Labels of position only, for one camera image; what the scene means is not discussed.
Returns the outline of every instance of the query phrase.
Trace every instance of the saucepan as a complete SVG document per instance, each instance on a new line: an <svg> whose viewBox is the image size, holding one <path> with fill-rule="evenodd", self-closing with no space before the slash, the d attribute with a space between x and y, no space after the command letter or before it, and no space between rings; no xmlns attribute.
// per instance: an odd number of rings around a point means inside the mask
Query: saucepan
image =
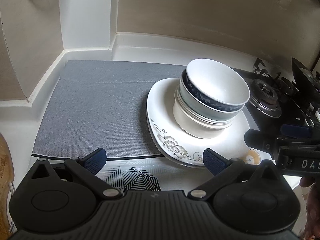
<svg viewBox="0 0 320 240"><path fill-rule="evenodd" d="M320 83L313 77L313 74L300 61L292 58L292 72L297 88L311 102L320 107Z"/></svg>

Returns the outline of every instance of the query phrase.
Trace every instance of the black line pattern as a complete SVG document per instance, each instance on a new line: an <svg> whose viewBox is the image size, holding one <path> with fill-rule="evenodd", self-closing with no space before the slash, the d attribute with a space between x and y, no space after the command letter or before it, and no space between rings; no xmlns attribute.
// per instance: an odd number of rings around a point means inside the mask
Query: black line pattern
<svg viewBox="0 0 320 240"><path fill-rule="evenodd" d="M160 191L158 179L148 171L132 167L127 171L121 171L120 167L99 171L97 177L117 188L124 194L127 190Z"/></svg>

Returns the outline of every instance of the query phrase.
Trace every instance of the gray fabric mat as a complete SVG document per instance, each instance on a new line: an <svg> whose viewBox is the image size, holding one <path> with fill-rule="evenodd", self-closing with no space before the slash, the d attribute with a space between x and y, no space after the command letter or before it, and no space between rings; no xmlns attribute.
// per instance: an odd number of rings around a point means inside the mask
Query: gray fabric mat
<svg viewBox="0 0 320 240"><path fill-rule="evenodd" d="M157 155L146 106L152 85L180 77L185 66L121 61L69 61L45 111L33 153L83 157Z"/></svg>

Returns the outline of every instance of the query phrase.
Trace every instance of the ribbed black surface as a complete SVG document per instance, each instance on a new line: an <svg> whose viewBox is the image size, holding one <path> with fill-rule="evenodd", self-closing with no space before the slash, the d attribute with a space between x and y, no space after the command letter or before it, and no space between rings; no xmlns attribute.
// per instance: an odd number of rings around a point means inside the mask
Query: ribbed black surface
<svg viewBox="0 0 320 240"><path fill-rule="evenodd" d="M119 200L104 201L84 225L69 232L39 235L23 230L11 240L143 240L143 239L274 239L297 240L291 232L253 236L237 232L219 221L206 202L193 201L182 191L128 191Z"/></svg>

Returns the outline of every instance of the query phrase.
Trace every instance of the stack of bowls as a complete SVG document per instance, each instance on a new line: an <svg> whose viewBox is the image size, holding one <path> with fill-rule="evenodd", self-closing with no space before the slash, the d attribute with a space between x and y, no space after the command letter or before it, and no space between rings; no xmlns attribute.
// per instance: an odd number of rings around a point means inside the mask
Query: stack of bowls
<svg viewBox="0 0 320 240"><path fill-rule="evenodd" d="M250 98L249 87L230 67L195 59L182 72L173 114L187 133L209 139L232 124Z"/></svg>

